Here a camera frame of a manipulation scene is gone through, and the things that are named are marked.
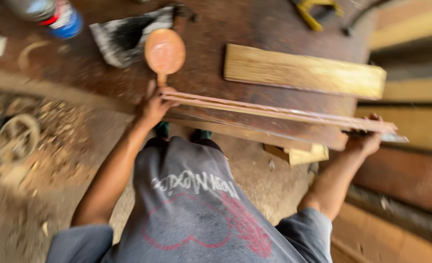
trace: wooden spoon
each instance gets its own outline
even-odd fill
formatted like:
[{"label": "wooden spoon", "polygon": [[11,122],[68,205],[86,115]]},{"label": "wooden spoon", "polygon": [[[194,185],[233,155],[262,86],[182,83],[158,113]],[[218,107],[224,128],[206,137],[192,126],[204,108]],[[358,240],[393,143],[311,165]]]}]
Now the wooden spoon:
[{"label": "wooden spoon", "polygon": [[185,45],[172,29],[161,28],[151,32],[144,46],[149,67],[157,73],[157,85],[167,86],[167,75],[179,70],[185,61]]}]

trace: dirt floor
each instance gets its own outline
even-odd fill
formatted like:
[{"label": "dirt floor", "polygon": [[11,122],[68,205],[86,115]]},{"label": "dirt floor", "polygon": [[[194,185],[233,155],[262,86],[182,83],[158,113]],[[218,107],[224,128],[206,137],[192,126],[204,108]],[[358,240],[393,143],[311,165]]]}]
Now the dirt floor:
[{"label": "dirt floor", "polygon": [[[43,263],[51,237],[69,226],[75,206],[131,117],[60,102],[20,104],[7,114],[33,114],[41,136],[29,158],[0,168],[0,263]],[[171,136],[188,138],[191,132],[171,125]],[[212,139],[229,159],[236,183],[271,223],[295,213],[315,165],[291,169],[260,143],[221,134]],[[112,215],[114,242],[133,204],[129,184]]]}]

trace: man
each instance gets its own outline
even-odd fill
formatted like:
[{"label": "man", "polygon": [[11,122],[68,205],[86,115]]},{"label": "man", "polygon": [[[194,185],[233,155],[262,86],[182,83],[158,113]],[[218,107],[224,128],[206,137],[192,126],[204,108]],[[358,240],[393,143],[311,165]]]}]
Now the man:
[{"label": "man", "polygon": [[[153,89],[151,81],[148,91]],[[47,262],[331,262],[331,221],[354,174],[377,151],[379,134],[349,139],[298,213],[274,227],[236,186],[223,153],[205,132],[196,143],[180,137],[167,142],[160,139],[166,139],[165,125],[158,125],[158,138],[138,153],[148,132],[175,106],[160,93],[148,92],[143,113],[100,167],[71,228],[52,239]],[[135,206],[112,246],[108,222],[133,166]]]}]

